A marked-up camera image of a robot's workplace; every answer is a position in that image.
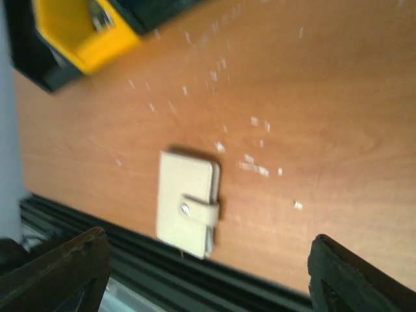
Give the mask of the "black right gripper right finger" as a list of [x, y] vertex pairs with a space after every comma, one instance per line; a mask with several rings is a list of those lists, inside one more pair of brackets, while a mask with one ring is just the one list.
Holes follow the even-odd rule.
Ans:
[[415, 291], [325, 234], [312, 242], [307, 269], [314, 311], [415, 311]]

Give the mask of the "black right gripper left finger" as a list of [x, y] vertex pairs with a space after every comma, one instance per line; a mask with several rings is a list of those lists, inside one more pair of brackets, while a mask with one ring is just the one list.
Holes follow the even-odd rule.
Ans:
[[110, 245], [93, 227], [33, 256], [1, 239], [2, 311], [97, 311], [110, 277]]

